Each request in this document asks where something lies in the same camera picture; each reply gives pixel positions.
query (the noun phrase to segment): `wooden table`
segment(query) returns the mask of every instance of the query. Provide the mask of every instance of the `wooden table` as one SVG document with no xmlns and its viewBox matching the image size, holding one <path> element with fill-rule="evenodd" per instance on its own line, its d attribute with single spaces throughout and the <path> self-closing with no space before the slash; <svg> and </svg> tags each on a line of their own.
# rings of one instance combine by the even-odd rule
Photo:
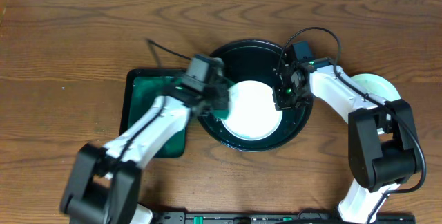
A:
<svg viewBox="0 0 442 224">
<path fill-rule="evenodd" d="M 341 38 L 347 73 L 379 74 L 412 105 L 427 182 L 382 211 L 442 221 L 442 0 L 10 0 L 1 25 L 0 223 L 67 222 L 58 205 L 75 154 L 116 137 L 127 72 L 155 67 L 145 38 L 192 55 L 250 37 L 282 44 L 308 26 Z M 301 39 L 319 57 L 336 52 L 321 32 Z M 192 121 L 185 154 L 148 165 L 140 200 L 191 212 L 298 212 L 333 208 L 351 181 L 347 125 L 316 100 L 304 130 L 268 152 L 225 147 Z"/>
</svg>

